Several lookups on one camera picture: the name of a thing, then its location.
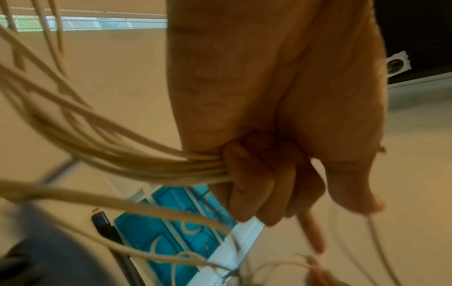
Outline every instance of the wire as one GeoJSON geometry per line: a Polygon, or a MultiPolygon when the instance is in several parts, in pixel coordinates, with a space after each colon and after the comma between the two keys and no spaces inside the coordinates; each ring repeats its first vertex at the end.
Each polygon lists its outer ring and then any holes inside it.
{"type": "MultiPolygon", "coordinates": [[[[68,69],[64,62],[65,49],[62,19],[55,1],[48,1],[50,9],[42,9],[39,0],[32,0],[32,6],[39,17],[47,47],[57,70],[42,60],[32,48],[20,39],[7,0],[0,0],[0,9],[5,14],[8,22],[8,28],[0,25],[0,37],[11,45],[15,66],[9,66],[0,60],[0,89],[7,101],[25,123],[31,126],[46,140],[71,154],[73,156],[73,162],[80,160],[100,170],[134,180],[169,186],[191,186],[229,181],[225,163],[220,156],[215,154],[196,154],[170,148],[148,139],[97,113],[83,93],[75,88],[69,81],[68,69]],[[46,15],[44,14],[45,10],[50,10],[56,19],[56,47],[51,39],[50,28],[46,15]],[[31,78],[26,72],[25,59],[28,59],[31,64],[35,65],[53,80],[57,87],[56,90],[51,90],[46,86],[43,86],[41,81],[31,78]],[[42,109],[42,107],[36,104],[34,99],[36,96],[40,96],[61,108],[65,122],[61,123],[60,120],[54,118],[47,110],[42,109]],[[127,143],[128,141],[133,141],[151,150],[158,151],[160,155],[155,156],[143,152],[141,149],[130,146],[127,143]]],[[[31,8],[13,7],[13,9],[31,8]]],[[[65,188],[43,187],[28,183],[0,180],[0,197],[11,202],[51,199],[69,203],[89,204],[120,209],[126,212],[148,215],[161,219],[182,221],[183,228],[185,222],[190,222],[212,227],[225,234],[230,231],[228,226],[222,222],[211,220],[200,215],[153,205],[137,204],[126,200],[77,192],[65,188]]],[[[206,206],[209,206],[210,210],[217,212],[217,210],[211,208],[206,200],[204,200],[204,203],[206,206]]],[[[253,285],[253,278],[255,275],[266,267],[273,268],[270,274],[276,267],[281,265],[295,265],[304,269],[309,269],[310,267],[305,263],[296,261],[273,261],[261,265],[254,272],[249,272],[250,274],[246,277],[245,281],[243,281],[239,269],[231,270],[225,266],[208,262],[198,254],[183,252],[175,256],[167,256],[142,252],[115,243],[100,235],[90,234],[48,212],[46,213],[55,224],[98,242],[118,253],[140,257],[158,263],[172,263],[172,286],[175,286],[174,277],[176,264],[209,266],[216,269],[227,270],[230,271],[230,276],[233,276],[233,274],[239,276],[241,285],[253,285]],[[181,256],[183,255],[188,255],[189,258],[182,258],[181,256]]],[[[394,271],[390,267],[382,250],[381,243],[371,218],[368,218],[368,224],[373,242],[386,271],[394,281],[394,284],[396,286],[401,286],[399,279],[395,276],[394,271]]],[[[234,245],[237,248],[237,251],[239,251],[239,246],[235,239],[234,245]]],[[[339,245],[341,245],[343,250],[347,250],[344,244],[339,243],[339,245]]],[[[352,260],[357,268],[365,274],[374,286],[378,286],[375,280],[366,272],[348,250],[344,251],[344,253],[352,260]]]]}

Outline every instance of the circular hole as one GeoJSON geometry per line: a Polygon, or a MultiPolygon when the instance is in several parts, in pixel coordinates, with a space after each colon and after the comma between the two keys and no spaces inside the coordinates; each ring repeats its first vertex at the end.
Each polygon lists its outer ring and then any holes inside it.
{"type": "Polygon", "coordinates": [[[388,74],[395,74],[402,69],[404,62],[400,59],[393,59],[392,61],[388,62],[386,66],[388,74]]]}

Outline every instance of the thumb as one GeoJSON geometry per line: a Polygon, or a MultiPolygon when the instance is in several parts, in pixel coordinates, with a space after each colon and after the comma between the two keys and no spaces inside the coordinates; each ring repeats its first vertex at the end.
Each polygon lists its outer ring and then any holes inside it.
{"type": "Polygon", "coordinates": [[[351,212],[371,214],[385,204],[371,192],[369,175],[376,154],[353,162],[324,163],[331,198],[351,212]]]}

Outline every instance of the bundle of cables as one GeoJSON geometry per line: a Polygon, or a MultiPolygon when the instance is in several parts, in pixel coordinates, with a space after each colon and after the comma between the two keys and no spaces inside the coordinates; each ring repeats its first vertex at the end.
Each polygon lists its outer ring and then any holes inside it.
{"type": "MultiPolygon", "coordinates": [[[[191,186],[229,181],[225,164],[219,156],[195,154],[172,149],[145,138],[98,114],[81,92],[69,81],[64,61],[63,22],[55,1],[48,0],[50,11],[56,19],[57,45],[52,42],[51,31],[40,1],[31,0],[31,2],[39,17],[45,41],[57,70],[43,61],[20,39],[7,0],[0,0],[1,11],[8,22],[8,28],[0,25],[0,36],[11,45],[15,65],[15,67],[10,66],[0,59],[1,93],[29,126],[55,146],[71,154],[73,158],[100,170],[130,179],[167,186],[191,186]],[[54,81],[56,88],[51,90],[37,80],[30,78],[26,72],[26,59],[28,60],[27,64],[30,62],[35,65],[54,81]],[[47,110],[43,109],[36,102],[36,97],[42,97],[61,108],[61,114],[65,122],[61,122],[60,119],[53,117],[47,110]],[[150,155],[141,149],[133,147],[137,143],[161,152],[162,156],[150,155]]],[[[35,184],[0,180],[0,196],[12,202],[31,199],[53,199],[121,209],[166,220],[197,223],[212,227],[226,234],[230,232],[225,224],[207,217],[63,188],[50,188],[35,184]]],[[[92,235],[55,216],[48,215],[54,223],[61,227],[101,243],[119,253],[155,262],[210,266],[216,269],[225,269],[231,271],[231,273],[238,273],[237,270],[208,262],[192,253],[188,254],[190,258],[183,258],[181,256],[184,253],[177,256],[166,256],[132,249],[101,236],[92,235]]],[[[369,222],[374,242],[377,244],[378,249],[381,250],[370,218],[369,222]]],[[[387,266],[391,277],[393,277],[393,271],[387,264],[383,252],[380,251],[379,253],[382,260],[386,263],[385,266],[387,266]]],[[[264,267],[275,268],[284,264],[298,265],[306,269],[310,267],[301,262],[276,261],[262,265],[254,273],[248,271],[248,276],[243,283],[251,285],[254,275],[264,267]]],[[[396,285],[401,285],[397,278],[395,280],[396,285]]],[[[372,278],[370,278],[370,281],[373,285],[377,285],[372,278]]]]}

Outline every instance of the hand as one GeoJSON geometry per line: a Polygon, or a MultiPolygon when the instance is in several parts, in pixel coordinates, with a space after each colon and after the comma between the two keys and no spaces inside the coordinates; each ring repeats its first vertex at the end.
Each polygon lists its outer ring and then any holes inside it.
{"type": "Polygon", "coordinates": [[[182,145],[223,155],[232,182],[210,188],[233,217],[275,225],[297,215],[318,231],[308,211],[325,184],[311,158],[338,204],[382,209],[369,172],[384,128],[386,54],[370,0],[167,0],[167,13],[182,145]]]}
{"type": "Polygon", "coordinates": [[[307,286],[350,286],[337,280],[330,272],[320,269],[314,257],[309,256],[307,263],[311,265],[311,270],[307,276],[307,286]]]}

